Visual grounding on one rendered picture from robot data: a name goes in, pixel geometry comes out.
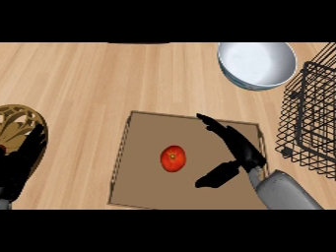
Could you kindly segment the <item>red tomato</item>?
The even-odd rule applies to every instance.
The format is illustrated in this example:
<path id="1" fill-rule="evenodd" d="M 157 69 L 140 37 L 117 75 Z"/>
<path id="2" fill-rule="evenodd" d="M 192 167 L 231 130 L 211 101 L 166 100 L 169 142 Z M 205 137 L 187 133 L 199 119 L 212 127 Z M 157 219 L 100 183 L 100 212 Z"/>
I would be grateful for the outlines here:
<path id="1" fill-rule="evenodd" d="M 178 172 L 187 162 L 186 151 L 180 146 L 168 147 L 160 154 L 160 164 L 168 172 Z"/>

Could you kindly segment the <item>gold ornate openwork bowl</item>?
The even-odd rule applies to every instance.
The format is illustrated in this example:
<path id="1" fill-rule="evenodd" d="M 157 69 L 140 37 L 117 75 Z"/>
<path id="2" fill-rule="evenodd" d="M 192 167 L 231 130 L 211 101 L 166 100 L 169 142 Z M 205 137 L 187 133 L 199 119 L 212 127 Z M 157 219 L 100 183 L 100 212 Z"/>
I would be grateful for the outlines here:
<path id="1" fill-rule="evenodd" d="M 9 154 L 21 147 L 26 138 L 39 124 L 43 126 L 45 139 L 48 143 L 48 125 L 43 116 L 24 105 L 0 105 L 0 148 L 5 151 L 5 154 Z M 40 165 L 45 149 L 35 167 L 32 168 L 30 177 Z"/>

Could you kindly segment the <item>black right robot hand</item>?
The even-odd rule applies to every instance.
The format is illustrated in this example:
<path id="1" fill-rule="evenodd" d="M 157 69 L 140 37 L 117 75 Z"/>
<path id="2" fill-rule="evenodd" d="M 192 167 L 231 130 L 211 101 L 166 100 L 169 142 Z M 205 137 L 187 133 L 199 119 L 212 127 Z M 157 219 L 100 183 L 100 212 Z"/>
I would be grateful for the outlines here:
<path id="1" fill-rule="evenodd" d="M 261 152 L 242 135 L 242 133 L 231 127 L 223 126 L 215 119 L 203 114 L 197 114 L 203 123 L 208 125 L 208 130 L 215 132 L 221 137 L 229 150 L 234 156 L 234 160 L 224 162 L 196 182 L 196 187 L 218 188 L 237 174 L 239 168 L 243 168 L 251 184 L 258 187 L 261 183 L 260 172 L 267 164 Z"/>

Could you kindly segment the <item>brown flat tray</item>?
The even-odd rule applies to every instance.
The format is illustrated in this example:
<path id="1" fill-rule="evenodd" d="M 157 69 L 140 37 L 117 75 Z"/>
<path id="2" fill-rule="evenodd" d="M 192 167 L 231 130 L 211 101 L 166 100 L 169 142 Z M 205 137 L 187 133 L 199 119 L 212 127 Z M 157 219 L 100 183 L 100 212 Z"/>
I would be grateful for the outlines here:
<path id="1" fill-rule="evenodd" d="M 184 167 L 175 172 L 160 163 L 160 155 L 172 146 L 186 153 Z M 146 209 L 263 210 L 266 205 L 245 172 L 218 188 L 196 186 L 231 160 L 223 139 L 199 118 L 135 111 L 126 120 L 110 203 Z"/>

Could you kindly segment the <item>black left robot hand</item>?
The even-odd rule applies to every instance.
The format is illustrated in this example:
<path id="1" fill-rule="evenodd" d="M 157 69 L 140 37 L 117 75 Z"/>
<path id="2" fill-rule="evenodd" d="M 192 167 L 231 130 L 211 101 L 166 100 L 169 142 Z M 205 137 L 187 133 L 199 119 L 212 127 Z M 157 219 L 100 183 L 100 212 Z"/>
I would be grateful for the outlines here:
<path id="1" fill-rule="evenodd" d="M 39 124 L 14 152 L 5 154 L 0 148 L 0 201 L 12 203 L 20 198 L 45 147 L 43 126 Z"/>

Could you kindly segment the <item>white and blue bowl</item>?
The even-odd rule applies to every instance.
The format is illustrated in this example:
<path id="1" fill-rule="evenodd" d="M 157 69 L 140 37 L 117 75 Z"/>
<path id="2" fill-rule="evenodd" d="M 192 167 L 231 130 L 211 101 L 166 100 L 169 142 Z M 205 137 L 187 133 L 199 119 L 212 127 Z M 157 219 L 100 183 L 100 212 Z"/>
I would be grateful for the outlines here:
<path id="1" fill-rule="evenodd" d="M 221 42 L 217 60 L 227 80 L 255 92 L 277 88 L 297 70 L 295 51 L 286 42 Z"/>

